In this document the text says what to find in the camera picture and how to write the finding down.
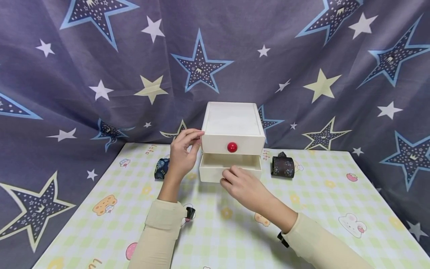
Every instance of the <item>fabric backdrop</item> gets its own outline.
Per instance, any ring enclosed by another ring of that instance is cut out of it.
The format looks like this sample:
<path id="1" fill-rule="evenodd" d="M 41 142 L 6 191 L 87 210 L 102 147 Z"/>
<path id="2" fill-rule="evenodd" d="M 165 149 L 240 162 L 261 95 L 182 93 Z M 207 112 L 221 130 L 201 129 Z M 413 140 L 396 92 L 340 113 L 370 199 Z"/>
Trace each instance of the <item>fabric backdrop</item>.
<path id="1" fill-rule="evenodd" d="M 0 259 L 30 268 L 125 141 L 255 102 L 266 147 L 350 151 L 430 253 L 426 0 L 0 0 Z"/>

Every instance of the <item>cuff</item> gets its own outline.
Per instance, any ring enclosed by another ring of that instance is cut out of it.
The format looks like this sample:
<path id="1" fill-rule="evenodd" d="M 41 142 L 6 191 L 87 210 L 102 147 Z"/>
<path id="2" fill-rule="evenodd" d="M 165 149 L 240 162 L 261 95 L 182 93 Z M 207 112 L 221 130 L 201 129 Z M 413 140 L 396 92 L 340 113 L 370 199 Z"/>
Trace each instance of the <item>cuff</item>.
<path id="1" fill-rule="evenodd" d="M 152 202 L 145 226 L 170 231 L 173 239 L 177 239 L 182 219 L 186 216 L 187 210 L 181 203 L 171 203 L 157 199 Z"/>

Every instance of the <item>table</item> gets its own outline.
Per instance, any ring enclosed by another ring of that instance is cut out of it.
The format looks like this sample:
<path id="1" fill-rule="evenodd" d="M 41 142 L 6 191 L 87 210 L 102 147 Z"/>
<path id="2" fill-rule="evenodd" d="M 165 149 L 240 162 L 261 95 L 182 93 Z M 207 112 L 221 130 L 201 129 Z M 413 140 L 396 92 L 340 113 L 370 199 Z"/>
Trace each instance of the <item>table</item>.
<path id="1" fill-rule="evenodd" d="M 34 268 L 127 268 L 162 185 L 154 180 L 156 163 L 169 150 L 127 143 Z M 270 175 L 271 157 L 281 151 L 297 162 L 292 180 Z M 282 246 L 277 227 L 257 222 L 219 184 L 200 182 L 200 156 L 181 184 L 179 201 L 193 206 L 196 216 L 181 229 L 171 268 L 312 268 Z M 267 189 L 375 268 L 430 268 L 430 258 L 348 152 L 265 149 L 261 161 Z M 344 228 L 346 222 L 355 229 Z"/>

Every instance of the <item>open drawer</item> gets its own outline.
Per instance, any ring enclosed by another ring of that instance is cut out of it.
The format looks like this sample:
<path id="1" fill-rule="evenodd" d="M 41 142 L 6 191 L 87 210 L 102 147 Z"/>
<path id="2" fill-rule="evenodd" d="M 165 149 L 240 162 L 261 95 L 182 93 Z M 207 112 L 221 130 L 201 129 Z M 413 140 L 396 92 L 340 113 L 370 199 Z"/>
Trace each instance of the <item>open drawer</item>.
<path id="1" fill-rule="evenodd" d="M 200 162 L 200 181 L 218 183 L 222 178 L 222 171 L 233 165 L 248 170 L 258 179 L 261 177 L 259 155 L 203 153 Z"/>

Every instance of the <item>drawer handle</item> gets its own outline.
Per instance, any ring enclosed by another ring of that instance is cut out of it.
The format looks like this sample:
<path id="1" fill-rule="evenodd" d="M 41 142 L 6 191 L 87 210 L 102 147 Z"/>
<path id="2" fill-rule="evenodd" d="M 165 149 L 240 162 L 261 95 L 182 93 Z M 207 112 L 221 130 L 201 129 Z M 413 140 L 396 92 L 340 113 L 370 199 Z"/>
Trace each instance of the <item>drawer handle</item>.
<path id="1" fill-rule="evenodd" d="M 236 152 L 237 151 L 237 144 L 235 142 L 228 143 L 227 150 L 231 153 Z"/>

